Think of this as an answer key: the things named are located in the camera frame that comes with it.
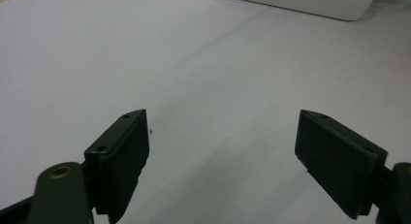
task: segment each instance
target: screw hole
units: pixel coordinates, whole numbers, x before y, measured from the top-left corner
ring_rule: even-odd
[[[107,151],[107,147],[102,145],[102,146],[97,147],[97,150],[100,152],[104,152],[104,151]]]
[[[51,178],[61,178],[61,177],[68,175],[71,170],[72,168],[70,167],[66,167],[66,166],[60,167],[60,168],[54,169],[54,171],[51,172],[50,177]]]

